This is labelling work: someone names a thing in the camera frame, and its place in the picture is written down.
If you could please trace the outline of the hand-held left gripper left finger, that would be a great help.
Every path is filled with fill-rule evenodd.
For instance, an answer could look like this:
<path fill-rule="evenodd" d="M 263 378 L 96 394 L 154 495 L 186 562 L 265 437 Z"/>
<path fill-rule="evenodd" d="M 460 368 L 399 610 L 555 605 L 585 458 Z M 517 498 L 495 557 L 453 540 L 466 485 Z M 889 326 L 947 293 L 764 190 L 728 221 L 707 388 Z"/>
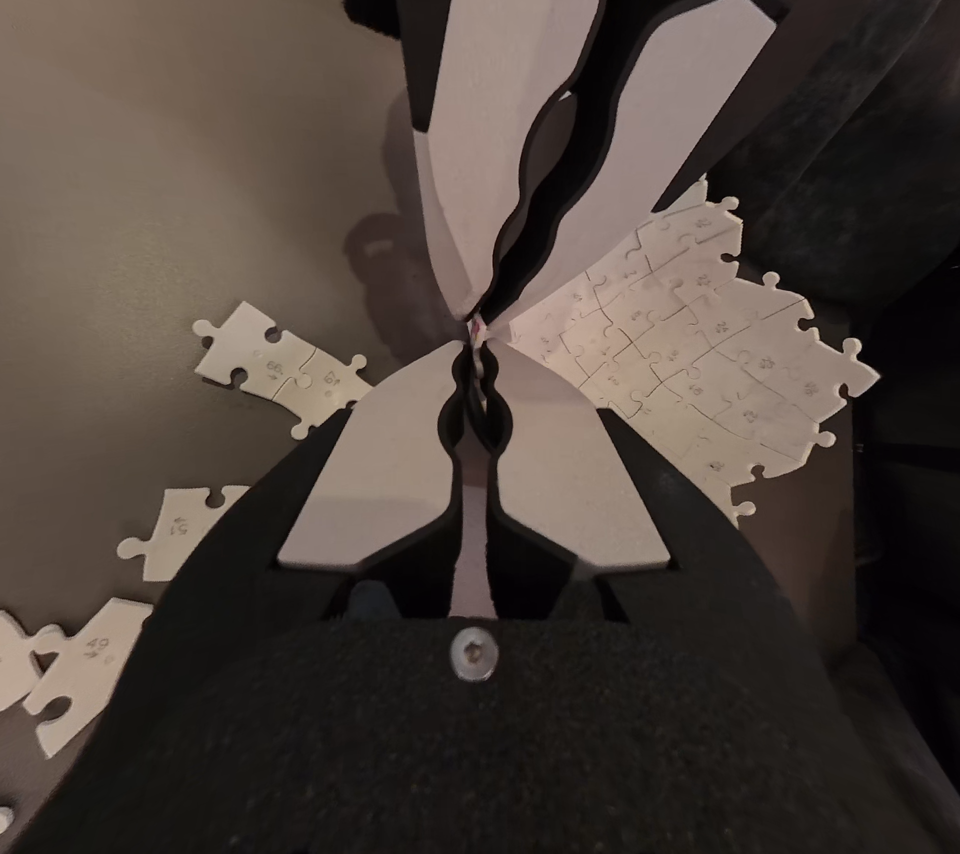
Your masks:
<path fill-rule="evenodd" d="M 453 340 L 351 408 L 279 550 L 278 564 L 386 584 L 402 616 L 445 618 L 463 539 L 472 354 Z"/>

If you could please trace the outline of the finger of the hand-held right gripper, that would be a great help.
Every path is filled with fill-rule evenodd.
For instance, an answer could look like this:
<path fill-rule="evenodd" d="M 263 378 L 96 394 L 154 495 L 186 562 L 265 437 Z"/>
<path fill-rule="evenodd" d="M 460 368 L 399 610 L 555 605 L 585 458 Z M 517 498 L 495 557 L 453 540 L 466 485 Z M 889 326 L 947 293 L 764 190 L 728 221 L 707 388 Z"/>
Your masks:
<path fill-rule="evenodd" d="M 414 133 L 429 260 L 467 319 L 523 203 L 533 141 L 570 86 L 600 0 L 451 0 L 430 119 Z"/>
<path fill-rule="evenodd" d="M 488 327 L 546 299 L 663 200 L 776 29 L 753 0 L 608 0 L 557 163 L 480 306 Z"/>

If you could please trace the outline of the puzzle pieces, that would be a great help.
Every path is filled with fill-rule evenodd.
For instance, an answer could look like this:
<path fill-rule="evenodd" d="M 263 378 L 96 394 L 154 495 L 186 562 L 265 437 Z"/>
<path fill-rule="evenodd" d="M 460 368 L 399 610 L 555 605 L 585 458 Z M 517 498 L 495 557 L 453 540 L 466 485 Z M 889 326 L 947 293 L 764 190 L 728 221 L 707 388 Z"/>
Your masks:
<path fill-rule="evenodd" d="M 344 364 L 288 331 L 269 336 L 274 321 L 242 302 L 219 327 L 193 323 L 194 335 L 209 343 L 196 373 L 226 386 L 242 370 L 241 390 L 281 404 L 295 414 L 295 440 L 306 438 L 346 404 L 370 390 L 358 376 L 366 357 Z M 168 488 L 150 536 L 127 536 L 115 548 L 120 560 L 142 560 L 144 584 L 170 583 L 214 525 L 247 493 L 246 485 L 222 485 L 219 501 L 210 487 Z M 27 631 L 2 610 L 2 712 L 26 711 L 36 721 L 56 701 L 64 712 L 33 728 L 40 754 L 50 761 L 91 726 L 107 706 L 127 657 L 138 640 L 150 603 L 109 597 L 83 628 L 68 634 L 57 623 Z"/>

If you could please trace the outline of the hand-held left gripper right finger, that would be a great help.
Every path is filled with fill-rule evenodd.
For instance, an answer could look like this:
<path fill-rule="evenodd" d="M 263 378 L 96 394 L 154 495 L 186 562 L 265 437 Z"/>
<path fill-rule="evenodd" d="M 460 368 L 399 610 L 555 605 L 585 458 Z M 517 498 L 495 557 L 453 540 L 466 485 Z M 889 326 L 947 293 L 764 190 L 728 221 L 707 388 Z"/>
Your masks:
<path fill-rule="evenodd" d="M 665 570 L 670 552 L 598 408 L 506 343 L 480 359 L 497 617 L 547 618 L 571 582 Z"/>

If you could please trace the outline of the partly built white puzzle ball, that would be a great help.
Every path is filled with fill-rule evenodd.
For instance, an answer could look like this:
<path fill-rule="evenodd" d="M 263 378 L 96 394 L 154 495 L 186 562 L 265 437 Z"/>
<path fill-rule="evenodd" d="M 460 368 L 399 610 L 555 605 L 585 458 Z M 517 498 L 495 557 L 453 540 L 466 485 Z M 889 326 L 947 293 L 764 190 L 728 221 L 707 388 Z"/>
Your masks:
<path fill-rule="evenodd" d="M 880 379 L 861 342 L 835 349 L 806 298 L 738 276 L 738 200 L 698 179 L 506 326 L 509 344 L 622 417 L 735 525 L 733 490 L 830 447 L 823 424 Z"/>

